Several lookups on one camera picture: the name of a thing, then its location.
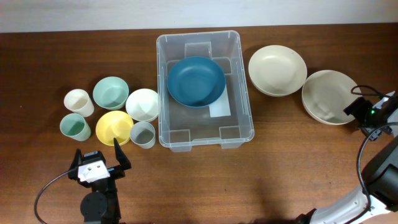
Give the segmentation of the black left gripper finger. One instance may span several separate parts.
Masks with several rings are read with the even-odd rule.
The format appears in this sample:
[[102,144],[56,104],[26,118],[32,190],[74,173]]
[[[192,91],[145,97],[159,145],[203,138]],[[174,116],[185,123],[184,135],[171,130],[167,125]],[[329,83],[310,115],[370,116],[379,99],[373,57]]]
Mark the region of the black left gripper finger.
[[115,149],[115,155],[116,155],[116,160],[119,162],[119,165],[121,166],[121,168],[123,170],[127,170],[131,168],[131,162],[130,160],[127,158],[127,156],[125,155],[125,153],[123,153],[118,140],[116,138],[113,138],[114,141],[114,149]]
[[77,149],[72,161],[72,169],[78,168],[82,163],[81,160],[82,160],[81,150]]

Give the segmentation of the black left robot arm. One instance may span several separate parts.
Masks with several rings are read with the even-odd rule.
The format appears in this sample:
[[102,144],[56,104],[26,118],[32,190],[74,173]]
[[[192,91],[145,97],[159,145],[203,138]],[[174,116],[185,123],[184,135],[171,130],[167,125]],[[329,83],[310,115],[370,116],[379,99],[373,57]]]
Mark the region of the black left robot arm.
[[83,155],[79,149],[71,163],[68,178],[91,189],[80,204],[84,223],[119,223],[121,219],[116,180],[125,177],[131,162],[116,138],[113,142],[117,166],[107,168],[101,151]]

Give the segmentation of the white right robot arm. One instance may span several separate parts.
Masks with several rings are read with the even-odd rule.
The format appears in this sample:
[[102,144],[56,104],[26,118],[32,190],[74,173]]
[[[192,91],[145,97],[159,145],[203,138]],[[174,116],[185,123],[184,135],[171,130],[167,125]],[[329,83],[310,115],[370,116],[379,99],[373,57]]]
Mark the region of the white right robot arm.
[[[329,207],[299,215],[296,223],[362,223],[397,211],[397,93],[378,97],[381,100],[372,104],[361,96],[344,109],[359,121],[366,136],[356,159],[359,185]],[[361,168],[366,144],[382,133],[393,134],[393,140]]]

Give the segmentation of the beige bowl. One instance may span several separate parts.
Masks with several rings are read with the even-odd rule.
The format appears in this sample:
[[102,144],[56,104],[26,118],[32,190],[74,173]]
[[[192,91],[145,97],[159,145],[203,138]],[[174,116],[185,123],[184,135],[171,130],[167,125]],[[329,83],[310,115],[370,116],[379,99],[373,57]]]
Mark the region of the beige bowl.
[[275,97],[296,92],[307,79],[303,58],[282,45],[268,45],[257,50],[249,60],[248,72],[260,92]]
[[344,109],[358,96],[351,93],[356,82],[344,73],[321,70],[311,74],[302,87],[302,103],[315,120],[328,125],[342,125],[354,121]]

